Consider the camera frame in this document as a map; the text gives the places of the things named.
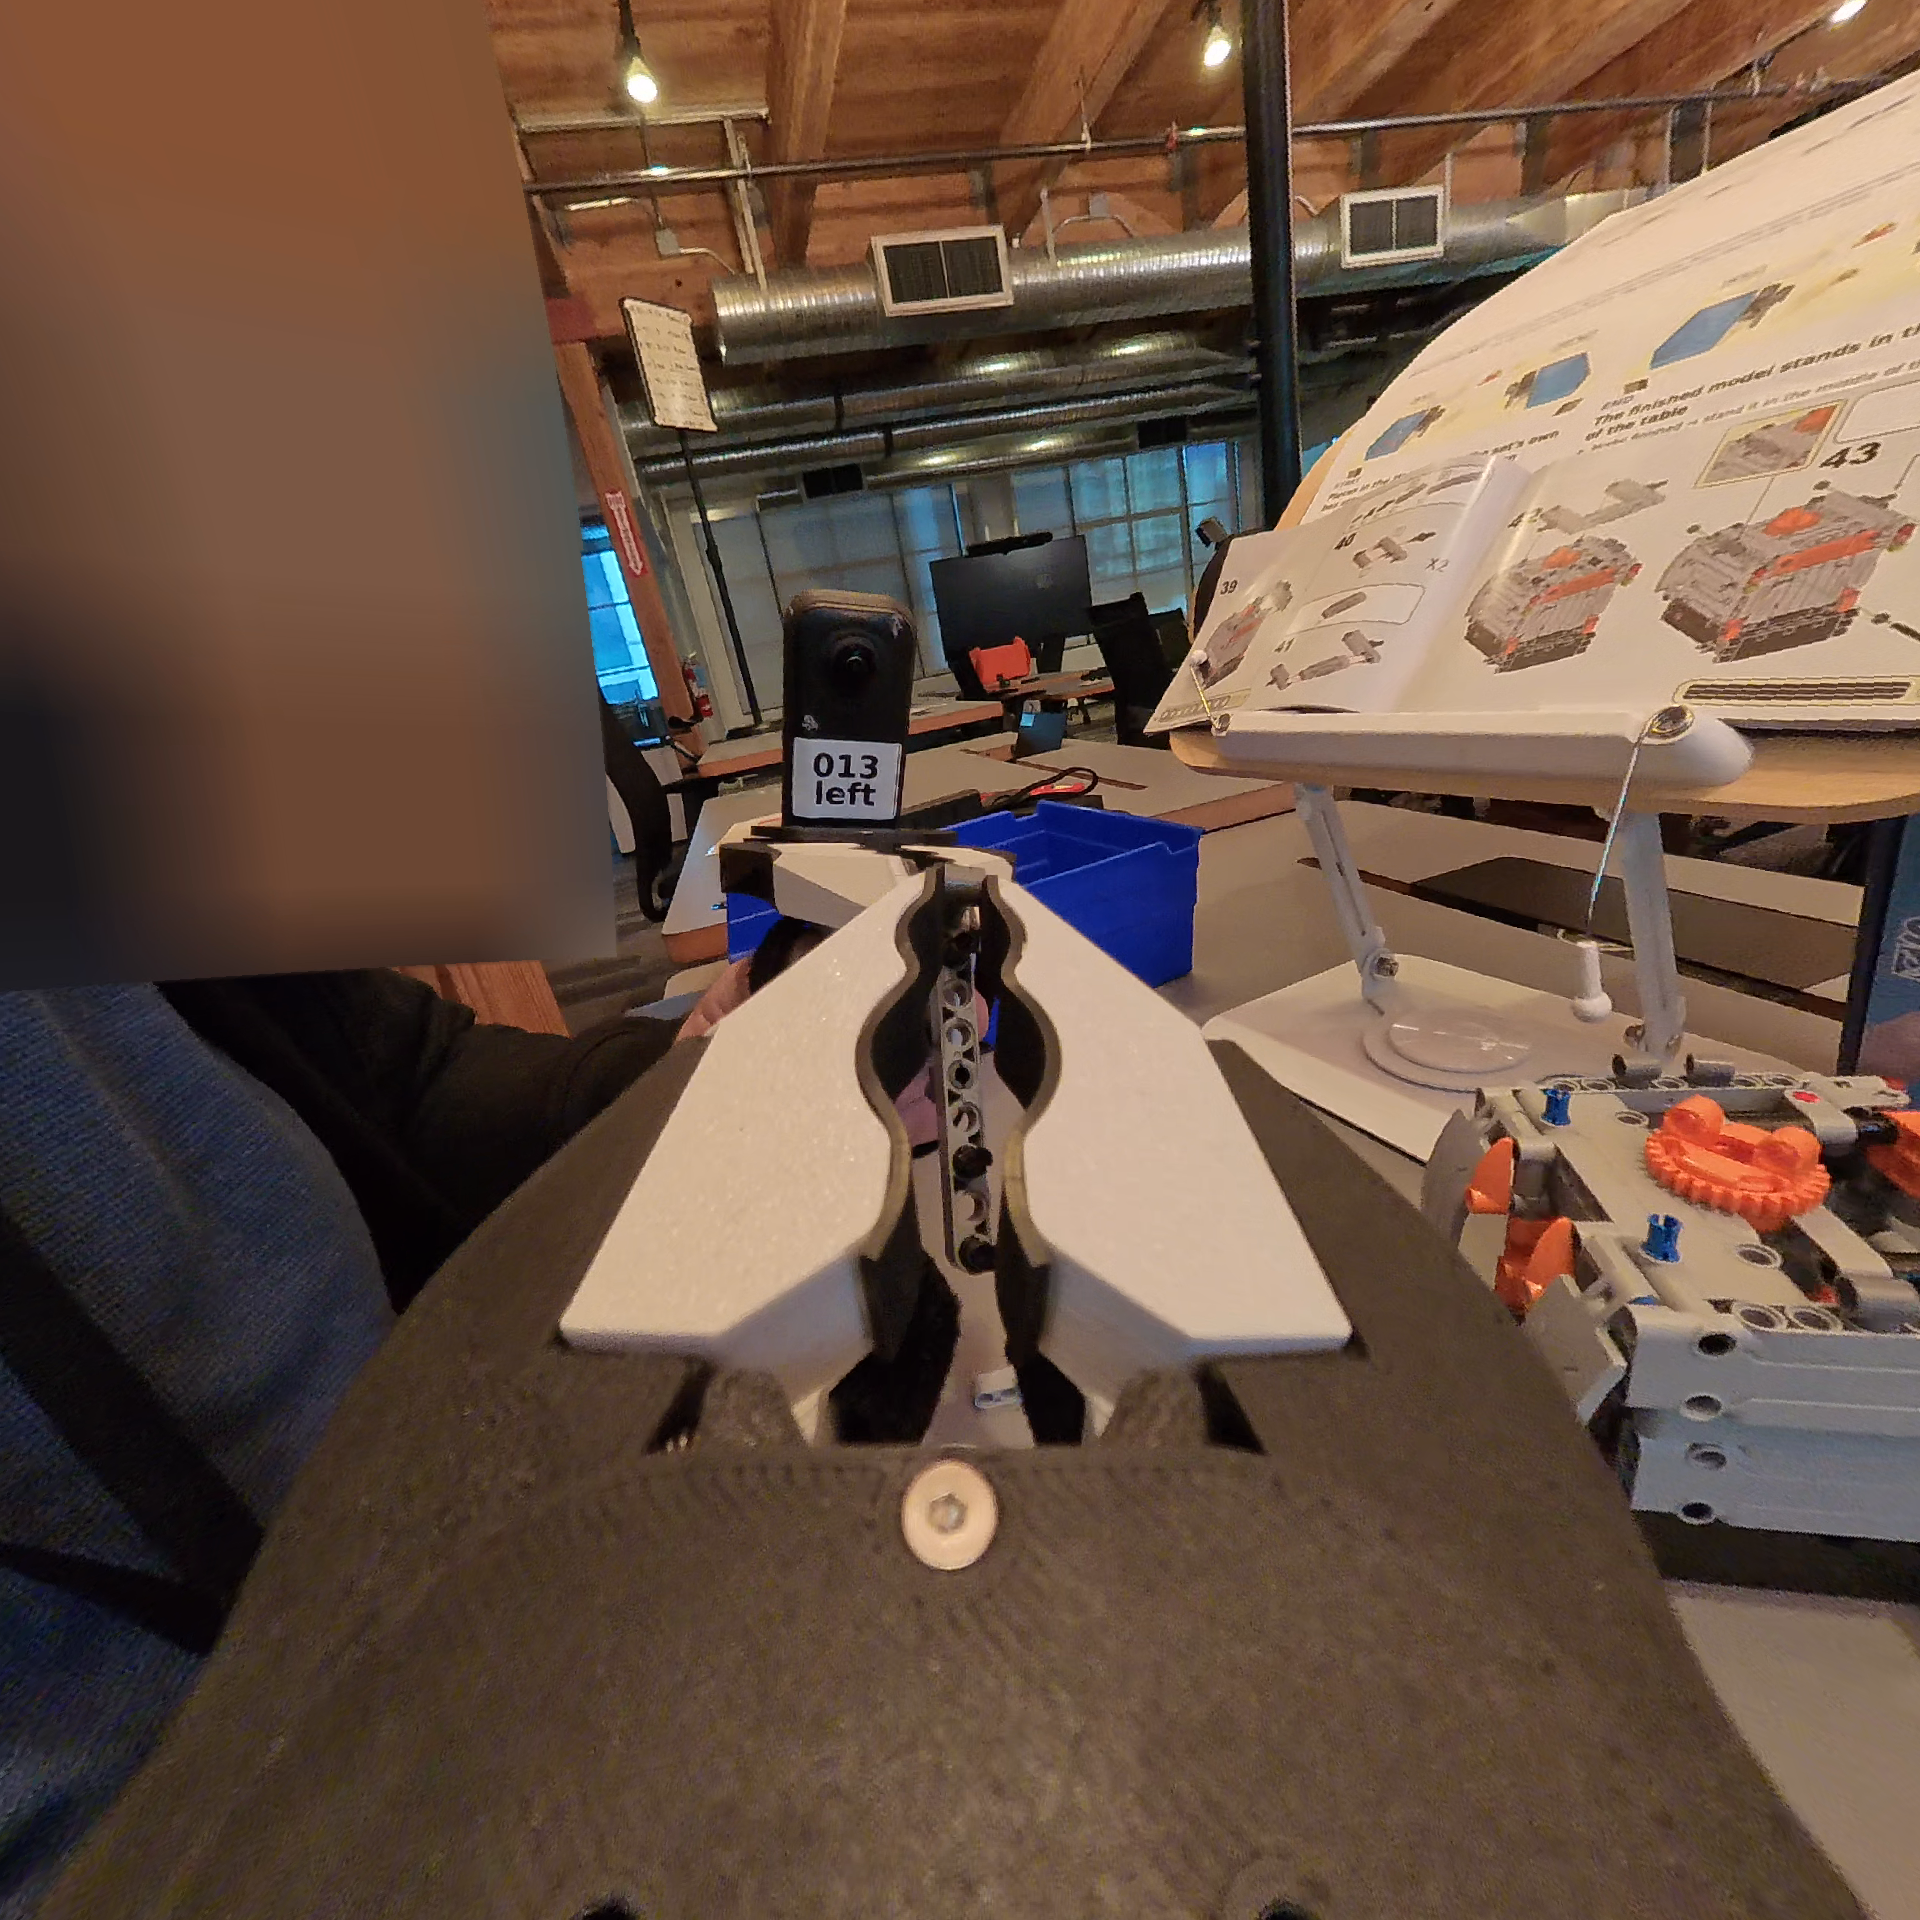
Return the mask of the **black steel pillar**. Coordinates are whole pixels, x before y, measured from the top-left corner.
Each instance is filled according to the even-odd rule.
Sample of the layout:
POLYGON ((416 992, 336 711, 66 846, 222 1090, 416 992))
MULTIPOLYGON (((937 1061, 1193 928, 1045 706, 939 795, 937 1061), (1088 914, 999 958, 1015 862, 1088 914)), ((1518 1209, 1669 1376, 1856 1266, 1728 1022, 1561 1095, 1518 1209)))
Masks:
POLYGON ((1239 7, 1262 503, 1280 521, 1305 473, 1291 222, 1289 21, 1239 7))

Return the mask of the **silver air duct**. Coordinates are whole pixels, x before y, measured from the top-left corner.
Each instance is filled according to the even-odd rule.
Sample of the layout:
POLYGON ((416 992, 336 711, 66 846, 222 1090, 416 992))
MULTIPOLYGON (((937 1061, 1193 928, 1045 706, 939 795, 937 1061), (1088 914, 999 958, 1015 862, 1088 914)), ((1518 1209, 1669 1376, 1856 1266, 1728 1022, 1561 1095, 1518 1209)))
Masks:
MULTIPOLYGON (((1522 272, 1632 203, 1632 194, 1451 203, 1435 258, 1344 265, 1335 210, 1294 226, 1298 297, 1360 297, 1522 272)), ((843 270, 777 272, 766 283, 711 283, 718 352, 729 368, 786 357, 887 352, 1118 320, 1250 309, 1253 242, 1243 226, 1122 238, 1010 254, 1010 299, 969 311, 889 315, 871 261, 843 270)))

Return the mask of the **person's left forearm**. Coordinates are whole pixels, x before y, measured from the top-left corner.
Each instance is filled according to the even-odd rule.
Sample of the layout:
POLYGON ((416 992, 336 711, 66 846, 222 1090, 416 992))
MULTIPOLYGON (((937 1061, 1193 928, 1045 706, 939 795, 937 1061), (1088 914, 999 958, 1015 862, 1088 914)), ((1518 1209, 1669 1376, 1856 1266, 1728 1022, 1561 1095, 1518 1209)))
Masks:
POLYGON ((398 1312, 679 1035, 651 1017, 581 1038, 485 1024, 393 969, 167 981, 160 997, 320 1141, 398 1312))

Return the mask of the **black office chair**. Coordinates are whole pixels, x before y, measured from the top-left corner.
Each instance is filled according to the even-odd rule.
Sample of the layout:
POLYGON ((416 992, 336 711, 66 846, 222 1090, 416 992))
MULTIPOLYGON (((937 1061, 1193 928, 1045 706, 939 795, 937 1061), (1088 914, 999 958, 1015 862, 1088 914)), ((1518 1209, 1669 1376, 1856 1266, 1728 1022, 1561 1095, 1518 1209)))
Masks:
POLYGON ((1152 747, 1145 722, 1175 679, 1191 647, 1186 613, 1147 608, 1141 592, 1088 610, 1095 647, 1113 683, 1115 738, 1122 747, 1152 747))

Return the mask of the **person's left hand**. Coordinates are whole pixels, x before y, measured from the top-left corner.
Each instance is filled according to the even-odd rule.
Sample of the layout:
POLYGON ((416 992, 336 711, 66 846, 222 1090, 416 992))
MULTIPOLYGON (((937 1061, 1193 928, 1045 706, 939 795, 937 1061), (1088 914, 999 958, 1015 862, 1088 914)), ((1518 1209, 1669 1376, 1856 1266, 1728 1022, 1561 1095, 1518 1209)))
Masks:
MULTIPOLYGON (((697 999, 677 1031, 677 1045, 706 1040, 720 1022, 754 994, 752 960, 734 960, 697 999)), ((930 1086, 933 1063, 898 1095, 896 1111, 917 1159, 935 1152, 944 1136, 942 1099, 930 1086)))

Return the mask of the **black monitor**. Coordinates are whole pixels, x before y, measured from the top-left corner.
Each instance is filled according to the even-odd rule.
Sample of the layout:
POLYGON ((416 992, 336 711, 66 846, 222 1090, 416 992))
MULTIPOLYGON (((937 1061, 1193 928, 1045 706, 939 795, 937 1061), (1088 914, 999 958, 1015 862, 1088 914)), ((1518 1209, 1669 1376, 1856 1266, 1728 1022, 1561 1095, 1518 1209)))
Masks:
POLYGON ((928 581, 944 658, 962 683, 974 679, 974 651, 1093 633, 1088 542, 1079 535, 935 560, 928 581))

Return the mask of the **white rounded board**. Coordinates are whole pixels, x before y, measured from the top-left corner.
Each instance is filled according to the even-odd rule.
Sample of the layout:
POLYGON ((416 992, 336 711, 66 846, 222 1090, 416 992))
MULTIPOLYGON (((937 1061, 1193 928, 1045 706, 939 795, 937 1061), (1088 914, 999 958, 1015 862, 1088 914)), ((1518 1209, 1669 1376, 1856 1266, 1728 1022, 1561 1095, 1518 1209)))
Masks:
MULTIPOLYGON (((1559 1047, 1547 1054, 1552 1072, 1545 1079, 1527 1077, 1511 1088, 1554 1077, 1605 1077, 1614 1058, 1625 1056, 1627 1029, 1641 1019, 1639 1010, 1627 1006, 1602 1022, 1586 1022, 1577 1017, 1566 992, 1527 987, 1417 955, 1403 955, 1401 962, 1422 990, 1449 992, 1499 1017, 1538 1019, 1557 1029, 1559 1047)), ((1472 1111, 1477 1090, 1429 1090, 1392 1079, 1362 1049, 1367 1017, 1358 976, 1346 965, 1214 1017, 1207 1038, 1241 1049, 1266 1077, 1319 1113, 1410 1161, 1426 1163, 1451 1118, 1472 1111)))

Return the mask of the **large instruction sheet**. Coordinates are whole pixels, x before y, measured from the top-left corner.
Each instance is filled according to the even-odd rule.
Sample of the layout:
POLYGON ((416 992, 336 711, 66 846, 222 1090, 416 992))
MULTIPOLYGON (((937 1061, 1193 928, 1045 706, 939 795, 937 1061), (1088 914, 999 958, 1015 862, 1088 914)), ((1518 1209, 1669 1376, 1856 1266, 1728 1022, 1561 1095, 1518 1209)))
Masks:
POLYGON ((1529 469, 1915 377, 1918 78, 1616 210, 1440 331, 1282 526, 1451 459, 1529 469))

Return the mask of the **grey orange toy brick vehicle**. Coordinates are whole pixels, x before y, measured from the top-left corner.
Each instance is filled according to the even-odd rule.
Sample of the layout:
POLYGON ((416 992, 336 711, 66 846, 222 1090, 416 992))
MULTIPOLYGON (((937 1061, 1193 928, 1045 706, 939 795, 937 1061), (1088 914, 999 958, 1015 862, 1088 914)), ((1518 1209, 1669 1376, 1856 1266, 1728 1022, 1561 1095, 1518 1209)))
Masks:
POLYGON ((1493 1291, 1641 1518, 1915 1547, 1913 1088, 1717 1063, 1483 1088, 1422 1209, 1502 1227, 1493 1291))

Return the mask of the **white notice board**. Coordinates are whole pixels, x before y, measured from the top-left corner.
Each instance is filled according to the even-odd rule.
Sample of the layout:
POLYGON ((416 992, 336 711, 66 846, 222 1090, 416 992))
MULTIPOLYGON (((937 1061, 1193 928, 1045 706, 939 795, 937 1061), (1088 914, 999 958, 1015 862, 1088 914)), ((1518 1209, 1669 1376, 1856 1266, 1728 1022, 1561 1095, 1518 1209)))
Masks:
POLYGON ((718 432, 690 313, 631 295, 617 302, 617 311, 638 363, 649 423, 674 434, 718 432))

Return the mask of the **white air vent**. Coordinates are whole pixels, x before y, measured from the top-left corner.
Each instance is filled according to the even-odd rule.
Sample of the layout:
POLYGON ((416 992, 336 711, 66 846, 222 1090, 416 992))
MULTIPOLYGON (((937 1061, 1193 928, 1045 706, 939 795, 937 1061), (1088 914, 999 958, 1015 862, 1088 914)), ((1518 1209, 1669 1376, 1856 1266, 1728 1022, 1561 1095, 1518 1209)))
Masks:
POLYGON ((871 265, 889 320, 981 313, 1015 302, 1010 247, 997 224, 878 233, 871 265))
POLYGON ((1344 272, 1438 261, 1447 251, 1449 190, 1442 183, 1367 187, 1337 199, 1344 272))

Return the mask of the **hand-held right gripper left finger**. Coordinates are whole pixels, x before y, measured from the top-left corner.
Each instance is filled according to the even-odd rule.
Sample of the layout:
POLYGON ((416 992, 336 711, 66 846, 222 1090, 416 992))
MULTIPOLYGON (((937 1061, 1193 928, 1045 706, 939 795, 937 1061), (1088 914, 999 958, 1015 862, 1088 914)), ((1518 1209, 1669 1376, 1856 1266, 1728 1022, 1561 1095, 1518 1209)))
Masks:
POLYGON ((905 878, 693 1042, 663 1131, 560 1314, 571 1353, 770 1376, 832 1433, 914 1447, 939 1282, 914 1195, 939 882, 905 878))

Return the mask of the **person's blue jeans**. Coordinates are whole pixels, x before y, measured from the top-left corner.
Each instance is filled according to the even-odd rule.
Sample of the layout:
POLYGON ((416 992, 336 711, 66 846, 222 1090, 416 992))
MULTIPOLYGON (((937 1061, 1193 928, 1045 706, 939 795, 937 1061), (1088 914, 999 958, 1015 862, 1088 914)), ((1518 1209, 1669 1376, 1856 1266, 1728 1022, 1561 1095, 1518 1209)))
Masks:
POLYGON ((5 992, 2 1182, 2 1874, 32 1915, 393 1305, 320 1141, 151 983, 5 992))

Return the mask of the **blue tagged plastic bin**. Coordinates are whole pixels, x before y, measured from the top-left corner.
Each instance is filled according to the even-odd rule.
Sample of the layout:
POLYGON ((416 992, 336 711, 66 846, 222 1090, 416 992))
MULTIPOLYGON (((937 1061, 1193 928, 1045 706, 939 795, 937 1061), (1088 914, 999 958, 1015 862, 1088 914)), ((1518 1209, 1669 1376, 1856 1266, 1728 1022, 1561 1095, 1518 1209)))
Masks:
POLYGON ((1161 987, 1193 969, 1193 912, 1202 834, 1122 811, 1040 800, 1026 814, 994 809, 953 821, 889 827, 821 825, 731 827, 715 855, 727 901, 727 953, 747 958, 773 939, 775 843, 855 843, 901 853, 914 866, 933 857, 1006 857, 1015 882, 1049 912, 1136 974, 1161 987))

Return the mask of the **white round stand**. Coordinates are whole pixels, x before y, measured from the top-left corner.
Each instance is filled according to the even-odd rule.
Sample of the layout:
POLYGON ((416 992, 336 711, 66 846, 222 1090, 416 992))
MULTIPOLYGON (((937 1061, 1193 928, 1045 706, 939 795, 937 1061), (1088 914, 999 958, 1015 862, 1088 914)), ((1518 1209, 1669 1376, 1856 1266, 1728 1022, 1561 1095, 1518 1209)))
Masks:
MULTIPOLYGON (((1474 1093, 1511 1088, 1552 1072, 1557 1029, 1538 1019, 1497 1015, 1449 992, 1422 990, 1385 939, 1365 891, 1333 793, 1321 784, 1296 784, 1294 809, 1328 882, 1335 923, 1355 967, 1367 1024, 1360 1033, 1369 1061, 1413 1088, 1474 1093)), ((1632 1065, 1655 1072, 1682 1054, 1689 1013, 1678 974, 1673 917, 1664 864, 1662 821, 1632 809, 1627 789, 1607 827, 1593 882, 1618 864, 1627 935, 1639 983, 1639 1022, 1623 1040, 1632 1065)))

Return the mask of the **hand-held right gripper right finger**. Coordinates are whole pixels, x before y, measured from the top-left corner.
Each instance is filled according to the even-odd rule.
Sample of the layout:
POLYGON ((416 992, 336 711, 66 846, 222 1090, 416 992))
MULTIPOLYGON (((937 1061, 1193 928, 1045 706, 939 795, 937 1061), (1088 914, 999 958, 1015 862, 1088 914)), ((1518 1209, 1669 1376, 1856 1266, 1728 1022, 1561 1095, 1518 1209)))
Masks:
POLYGON ((1022 885, 992 887, 994 1291, 1038 1447, 1143 1374, 1337 1353, 1351 1317, 1202 1031, 1022 885))

